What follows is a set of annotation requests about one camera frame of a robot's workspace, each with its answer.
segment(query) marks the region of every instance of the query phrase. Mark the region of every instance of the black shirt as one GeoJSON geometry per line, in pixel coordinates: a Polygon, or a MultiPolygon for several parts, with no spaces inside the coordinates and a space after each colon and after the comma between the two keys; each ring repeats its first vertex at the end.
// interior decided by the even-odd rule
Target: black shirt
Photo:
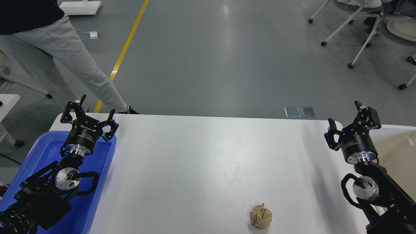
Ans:
{"type": "Polygon", "coordinates": [[[0,0],[0,34],[43,27],[62,17],[57,0],[0,0]]]}

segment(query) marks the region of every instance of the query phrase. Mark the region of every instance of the gray floor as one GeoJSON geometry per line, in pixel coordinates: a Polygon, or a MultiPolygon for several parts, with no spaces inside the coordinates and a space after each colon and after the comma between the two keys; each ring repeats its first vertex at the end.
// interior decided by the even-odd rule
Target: gray floor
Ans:
{"type": "MultiPolygon", "coordinates": [[[[79,35],[108,75],[143,2],[102,0],[95,16],[70,17],[74,27],[102,33],[98,40],[79,35]]],[[[347,64],[367,37],[364,16],[322,47],[320,42],[348,18],[330,3],[308,24],[322,3],[150,1],[114,84],[129,105],[149,115],[282,119],[284,107],[314,106],[315,119],[331,117],[347,125],[359,100],[378,111],[382,124],[416,126],[416,83],[404,91],[397,88],[416,73],[405,61],[416,47],[376,35],[349,70],[347,64]]],[[[98,99],[57,64],[94,109],[98,99]]],[[[10,59],[5,65],[12,76],[36,84],[10,59]]],[[[25,146],[18,149],[3,141],[0,153],[23,161],[62,107],[18,85],[10,93],[19,94],[20,100],[2,123],[25,146]]],[[[0,180],[10,183],[17,169],[0,157],[0,180]]]]}

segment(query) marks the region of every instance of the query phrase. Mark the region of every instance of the white box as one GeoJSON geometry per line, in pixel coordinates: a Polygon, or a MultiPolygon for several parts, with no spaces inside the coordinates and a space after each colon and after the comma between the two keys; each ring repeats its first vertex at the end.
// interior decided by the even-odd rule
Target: white box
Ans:
{"type": "Polygon", "coordinates": [[[95,15],[101,1],[62,2],[59,6],[67,15],[95,15]]]}

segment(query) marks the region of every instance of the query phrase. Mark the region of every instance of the metal floor plate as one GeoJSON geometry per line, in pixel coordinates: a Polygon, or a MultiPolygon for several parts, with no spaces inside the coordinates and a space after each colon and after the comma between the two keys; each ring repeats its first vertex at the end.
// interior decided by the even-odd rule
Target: metal floor plate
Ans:
{"type": "Polygon", "coordinates": [[[318,115],[316,114],[315,107],[301,107],[303,116],[305,118],[317,118],[318,115]]]}
{"type": "Polygon", "coordinates": [[[300,118],[299,109],[297,107],[285,107],[285,112],[288,118],[300,118]]]}

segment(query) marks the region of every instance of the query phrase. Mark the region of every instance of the chair leg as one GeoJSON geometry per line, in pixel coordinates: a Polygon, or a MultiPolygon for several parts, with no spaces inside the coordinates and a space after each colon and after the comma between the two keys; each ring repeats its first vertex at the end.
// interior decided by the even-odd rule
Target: chair leg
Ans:
{"type": "Polygon", "coordinates": [[[409,82],[407,82],[407,84],[401,84],[401,85],[399,85],[399,89],[401,89],[401,90],[406,89],[413,82],[413,80],[415,78],[416,78],[416,74],[410,79],[409,82]]]}
{"type": "Polygon", "coordinates": [[[358,57],[360,57],[360,55],[363,52],[364,48],[367,47],[367,44],[373,39],[374,35],[376,35],[377,30],[378,30],[378,28],[380,26],[380,23],[384,19],[384,16],[383,17],[380,17],[379,15],[376,14],[375,17],[377,19],[376,19],[376,22],[374,23],[373,30],[371,31],[370,35],[367,37],[367,40],[365,40],[364,45],[361,46],[361,49],[358,52],[357,56],[355,56],[354,61],[352,61],[352,63],[349,63],[348,64],[348,68],[352,69],[354,67],[355,62],[357,61],[358,57]]]}
{"type": "Polygon", "coordinates": [[[317,16],[317,14],[326,6],[331,0],[327,0],[321,7],[319,7],[318,11],[313,14],[313,16],[308,20],[308,22],[311,24],[313,22],[313,19],[317,16]]]}
{"type": "MultiPolygon", "coordinates": [[[[1,51],[1,50],[0,50],[0,67],[2,67],[2,63],[3,63],[3,55],[4,55],[3,51],[1,51]]],[[[24,86],[24,87],[29,88],[29,89],[31,89],[31,90],[34,90],[34,91],[37,91],[37,92],[43,93],[43,94],[45,94],[47,97],[49,97],[49,96],[50,96],[49,92],[48,92],[48,91],[46,91],[46,90],[43,90],[43,89],[38,88],[38,87],[36,87],[36,86],[34,86],[34,85],[31,85],[31,84],[29,84],[29,83],[23,82],[23,81],[21,81],[21,80],[18,80],[18,79],[16,79],[16,78],[13,78],[13,77],[11,77],[11,76],[6,75],[6,74],[3,72],[3,69],[0,69],[0,77],[1,77],[2,79],[4,79],[5,81],[7,81],[7,82],[11,83],[11,85],[12,85],[13,83],[16,83],[16,84],[18,84],[18,85],[24,86]]],[[[5,88],[4,90],[2,90],[0,93],[6,93],[6,91],[8,91],[8,90],[10,89],[11,85],[7,86],[7,88],[5,88]]]]}
{"type": "Polygon", "coordinates": [[[327,43],[339,32],[339,31],[341,31],[351,20],[353,20],[354,19],[354,17],[358,14],[358,13],[360,13],[361,12],[361,10],[363,9],[364,7],[363,6],[360,6],[359,8],[358,8],[358,10],[357,11],[355,11],[352,15],[350,15],[350,17],[343,23],[343,24],[341,24],[341,26],[339,27],[339,28],[337,28],[337,30],[335,30],[335,32],[333,32],[325,41],[323,41],[322,43],[321,43],[321,45],[322,46],[326,46],[327,45],[327,43]]]}
{"type": "Polygon", "coordinates": [[[0,142],[3,139],[6,139],[10,144],[15,144],[15,139],[9,134],[9,132],[4,128],[4,126],[0,123],[0,142]]]}

